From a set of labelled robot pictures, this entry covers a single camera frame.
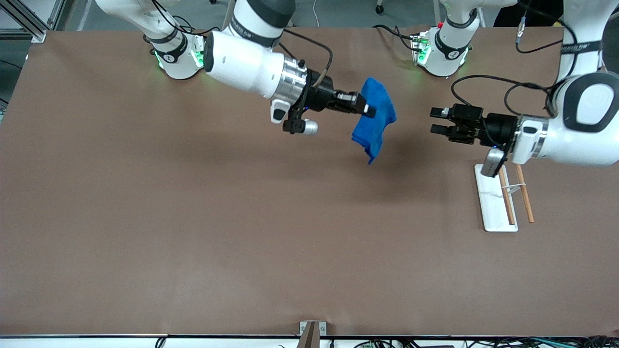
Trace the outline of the blue microfibre towel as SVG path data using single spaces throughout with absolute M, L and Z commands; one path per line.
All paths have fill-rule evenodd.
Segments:
M 361 95 L 365 97 L 369 106 L 375 108 L 376 113 L 374 117 L 360 117 L 352 132 L 351 140 L 363 148 L 368 156 L 368 165 L 371 165 L 380 153 L 385 128 L 396 122 L 397 114 L 387 88 L 373 77 L 366 79 Z

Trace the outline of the white rack base plate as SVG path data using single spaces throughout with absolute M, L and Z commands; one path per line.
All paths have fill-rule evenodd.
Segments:
M 482 164 L 474 165 L 474 174 L 485 231 L 495 233 L 517 232 L 519 230 L 517 222 L 514 222 L 513 225 L 509 223 L 500 177 L 482 175 L 482 167 Z

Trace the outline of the metal table edge bracket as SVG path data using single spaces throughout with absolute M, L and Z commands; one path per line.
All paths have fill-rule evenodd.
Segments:
M 301 321 L 300 339 L 296 348 L 321 348 L 321 339 L 327 335 L 326 321 Z

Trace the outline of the aluminium frame profile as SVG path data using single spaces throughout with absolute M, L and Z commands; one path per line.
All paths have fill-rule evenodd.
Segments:
M 59 28 L 68 0 L 0 0 L 0 40 L 42 43 L 47 31 Z

